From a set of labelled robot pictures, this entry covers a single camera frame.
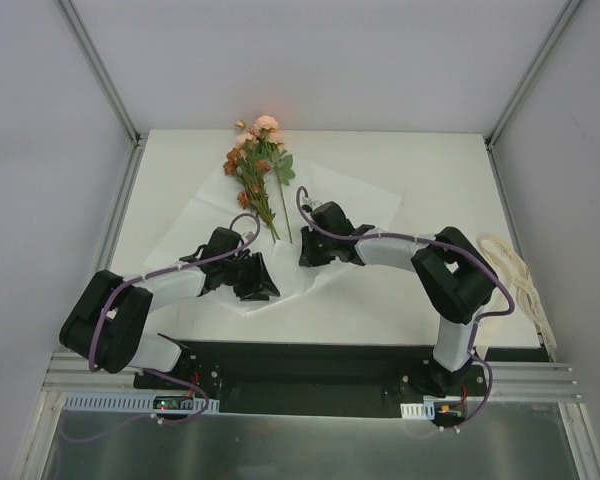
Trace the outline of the translucent white wrapping paper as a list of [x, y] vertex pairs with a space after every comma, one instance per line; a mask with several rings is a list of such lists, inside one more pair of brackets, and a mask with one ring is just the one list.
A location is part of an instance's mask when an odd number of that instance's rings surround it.
[[[268, 228], [263, 228], [252, 249], [263, 254], [266, 267], [280, 290], [280, 297], [265, 301], [240, 301], [232, 289], [221, 287], [204, 297], [236, 314], [246, 316], [276, 303], [294, 299], [324, 286], [350, 269], [348, 265], [304, 268], [298, 265], [301, 253], [301, 228], [305, 225], [295, 206], [295, 192], [307, 188], [314, 204], [333, 200], [340, 205], [354, 225], [371, 224], [388, 228], [401, 198], [364, 181], [336, 173], [316, 163], [300, 160], [294, 166], [296, 177], [285, 188], [293, 243], [287, 238], [279, 198], [275, 188], [269, 190], [271, 203], [278, 211], [276, 224], [282, 237], [273, 242]], [[241, 209], [236, 201], [239, 184], [218, 169], [194, 192], [179, 217], [148, 255], [144, 266], [157, 270], [191, 254], [205, 243], [218, 226], [226, 226]]]

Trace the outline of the orange brown flower bunch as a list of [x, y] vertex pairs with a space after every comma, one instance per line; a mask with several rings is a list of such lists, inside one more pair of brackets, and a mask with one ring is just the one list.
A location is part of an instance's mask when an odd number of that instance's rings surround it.
[[265, 175], [271, 170], [268, 161], [254, 148], [234, 147], [226, 154], [223, 170], [240, 185], [236, 199], [242, 209], [255, 213], [269, 229], [273, 242], [277, 242], [280, 236], [266, 190]]

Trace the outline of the pink rose stem with leaves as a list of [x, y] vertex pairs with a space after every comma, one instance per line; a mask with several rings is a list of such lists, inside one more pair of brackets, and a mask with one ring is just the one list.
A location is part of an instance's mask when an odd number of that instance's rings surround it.
[[293, 243], [291, 222], [289, 217], [289, 209], [286, 201], [285, 188], [289, 187], [291, 181], [296, 177], [294, 171], [294, 157], [286, 149], [286, 141], [284, 149], [282, 151], [278, 149], [265, 149], [264, 147], [257, 147], [255, 150], [257, 153], [260, 153], [265, 157], [265, 159], [269, 163], [269, 166], [271, 167], [271, 170], [265, 175], [265, 179], [266, 190], [269, 194], [269, 203], [273, 212], [275, 213], [274, 225], [278, 231], [276, 224], [278, 211], [274, 209], [271, 203], [271, 195], [269, 192], [271, 188], [275, 188], [277, 191], [277, 195], [279, 198], [278, 202], [280, 204], [280, 211], [283, 215], [287, 238], [290, 243]]

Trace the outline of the cream printed ribbon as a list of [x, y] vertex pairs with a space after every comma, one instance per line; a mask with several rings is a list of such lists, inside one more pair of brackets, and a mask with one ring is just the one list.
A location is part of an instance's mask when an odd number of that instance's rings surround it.
[[476, 242], [481, 255], [495, 268], [501, 282], [507, 287], [515, 301], [516, 310], [535, 325], [549, 360], [555, 361], [557, 342], [528, 266], [514, 248], [498, 236], [480, 235]]

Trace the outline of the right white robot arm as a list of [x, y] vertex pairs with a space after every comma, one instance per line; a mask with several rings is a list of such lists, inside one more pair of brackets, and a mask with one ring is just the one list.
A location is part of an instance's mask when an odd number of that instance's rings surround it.
[[431, 359], [409, 374], [412, 388], [442, 398], [466, 381], [473, 360], [478, 321], [496, 287], [495, 271], [455, 227], [421, 242], [373, 225], [354, 227], [330, 201], [316, 207], [301, 202], [299, 265], [314, 268], [334, 260], [357, 266], [384, 266], [414, 273], [440, 316]]

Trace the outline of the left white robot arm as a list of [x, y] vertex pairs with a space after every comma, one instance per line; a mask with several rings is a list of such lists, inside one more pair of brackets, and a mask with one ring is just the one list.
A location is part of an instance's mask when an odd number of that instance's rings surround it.
[[129, 279], [96, 272], [61, 327], [61, 345], [86, 359], [93, 371], [156, 370], [168, 388], [184, 387], [191, 377], [189, 355], [176, 341], [147, 334], [147, 319], [156, 310], [224, 286], [240, 301], [278, 298], [263, 255], [249, 245], [238, 232], [218, 227], [194, 254], [161, 270]]

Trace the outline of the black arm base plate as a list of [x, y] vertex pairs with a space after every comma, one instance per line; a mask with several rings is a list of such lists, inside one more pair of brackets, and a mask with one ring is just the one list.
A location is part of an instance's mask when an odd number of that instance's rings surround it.
[[458, 374], [430, 373], [427, 346], [184, 342], [185, 357], [167, 379], [135, 374], [135, 390], [176, 392], [193, 380], [221, 412], [396, 418], [425, 395], [487, 391], [479, 364]]

